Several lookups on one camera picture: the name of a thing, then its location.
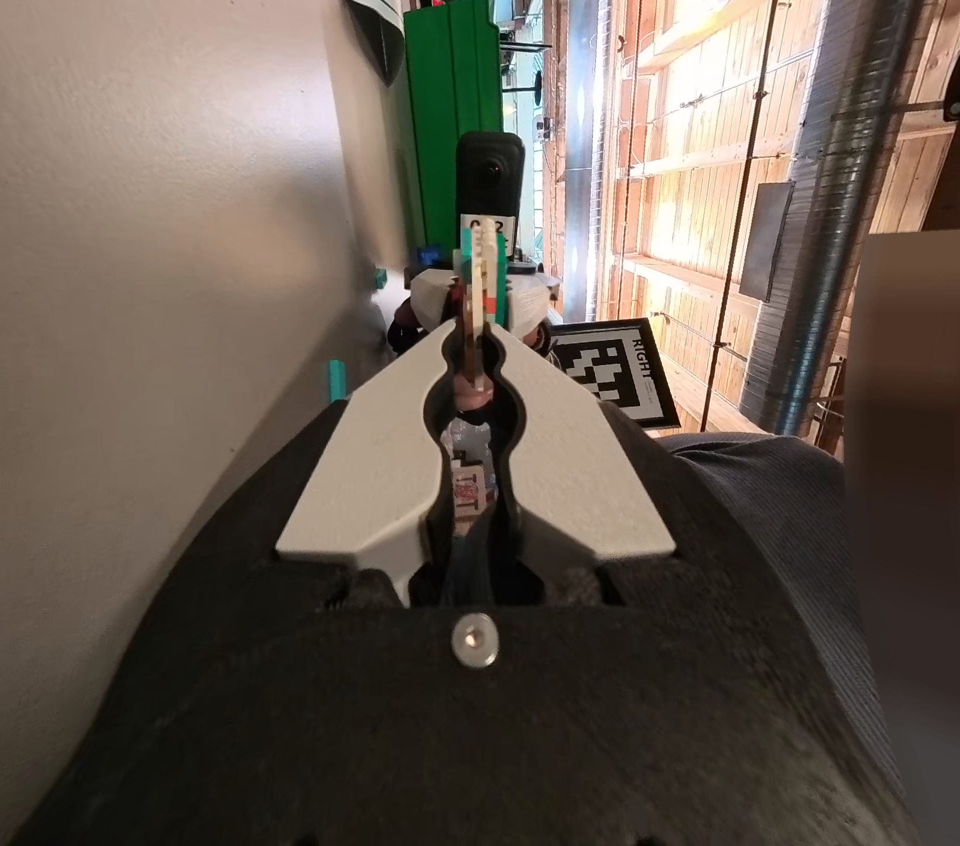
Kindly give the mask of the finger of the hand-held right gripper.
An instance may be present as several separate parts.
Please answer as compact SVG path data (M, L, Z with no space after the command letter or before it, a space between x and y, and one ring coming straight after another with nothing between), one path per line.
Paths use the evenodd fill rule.
M506 331L523 338L547 318L550 304L560 293L561 281L556 276L506 277Z
M435 331L460 316L459 279L450 269L427 268L411 280L411 310L418 326Z

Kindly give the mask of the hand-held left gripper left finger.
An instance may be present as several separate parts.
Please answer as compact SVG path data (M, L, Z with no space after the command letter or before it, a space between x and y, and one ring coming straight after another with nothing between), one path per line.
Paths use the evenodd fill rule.
M427 404L445 389L444 349L456 326L439 325L344 404L275 543L280 559L379 571L410 605L409 582L431 556L426 523L446 473Z

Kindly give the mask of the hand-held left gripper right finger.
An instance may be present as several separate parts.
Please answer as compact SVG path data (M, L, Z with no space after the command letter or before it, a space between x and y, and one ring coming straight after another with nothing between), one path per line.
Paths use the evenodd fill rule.
M503 326L488 338L517 407L505 501L520 562L566 571L672 555L676 543L599 400Z

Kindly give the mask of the round colourful lego disc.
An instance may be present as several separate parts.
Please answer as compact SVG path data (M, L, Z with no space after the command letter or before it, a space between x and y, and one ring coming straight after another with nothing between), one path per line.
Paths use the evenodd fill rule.
M484 367L487 328L507 326L507 249L498 220L488 215L470 219L461 230L456 258L462 337L459 374L466 390L480 395L489 388Z

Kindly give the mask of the green plastic bin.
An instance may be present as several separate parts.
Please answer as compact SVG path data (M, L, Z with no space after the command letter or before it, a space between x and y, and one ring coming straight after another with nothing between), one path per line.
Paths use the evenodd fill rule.
M499 28L492 0L452 0L404 15L424 241L457 246L456 152L462 135L503 130Z

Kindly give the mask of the black framed marker sign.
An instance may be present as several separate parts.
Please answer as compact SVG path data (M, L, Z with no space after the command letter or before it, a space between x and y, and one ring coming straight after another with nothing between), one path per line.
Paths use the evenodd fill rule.
M647 318L555 324L551 330L550 355L558 368L598 401L646 430L680 427Z

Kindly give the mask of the black floor lamp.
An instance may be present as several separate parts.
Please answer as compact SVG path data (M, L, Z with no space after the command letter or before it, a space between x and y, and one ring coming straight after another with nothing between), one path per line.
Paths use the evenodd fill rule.
M529 95L532 97L534 108L542 108L545 96L545 75L541 68L534 70L531 84L504 85L501 87L501 96Z

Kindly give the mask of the clear plastic bottle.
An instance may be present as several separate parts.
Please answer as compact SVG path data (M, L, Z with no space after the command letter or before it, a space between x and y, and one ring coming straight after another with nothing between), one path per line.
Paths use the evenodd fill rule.
M498 497L491 430L486 422L475 425L455 417L440 443L450 461L454 534L466 536Z

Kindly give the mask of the grey ceiling vent panel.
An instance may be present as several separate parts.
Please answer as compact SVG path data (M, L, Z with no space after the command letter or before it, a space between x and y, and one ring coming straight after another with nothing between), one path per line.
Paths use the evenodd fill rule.
M763 304L768 303L771 297L795 186L793 180L786 180L760 183L756 189L739 293Z

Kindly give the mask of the ribbed metal ventilation duct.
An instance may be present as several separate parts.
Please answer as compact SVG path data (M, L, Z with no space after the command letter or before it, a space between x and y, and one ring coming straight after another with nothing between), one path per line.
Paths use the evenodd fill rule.
M806 435L938 0L824 0L740 412Z

